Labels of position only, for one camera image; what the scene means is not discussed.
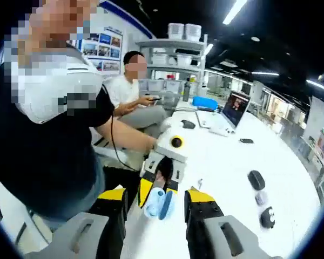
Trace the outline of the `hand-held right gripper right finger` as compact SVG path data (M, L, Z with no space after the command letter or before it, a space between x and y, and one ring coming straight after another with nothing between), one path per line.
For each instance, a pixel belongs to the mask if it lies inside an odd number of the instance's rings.
M271 258L258 237L215 199L192 187L185 191L186 239L190 258Z

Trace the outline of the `person's left hand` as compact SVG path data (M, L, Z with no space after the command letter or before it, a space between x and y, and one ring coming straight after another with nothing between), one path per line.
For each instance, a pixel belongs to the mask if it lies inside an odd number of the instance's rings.
M156 173L156 179L154 181L154 185L153 186L163 189L165 183L166 183L166 180L165 180L162 172L161 171L157 171L157 173Z

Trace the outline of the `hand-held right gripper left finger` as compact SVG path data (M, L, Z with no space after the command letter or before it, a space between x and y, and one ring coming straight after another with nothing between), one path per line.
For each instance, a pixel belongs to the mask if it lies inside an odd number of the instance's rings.
M99 195L95 204L58 228L46 248L25 258L120 258L127 220L127 190Z

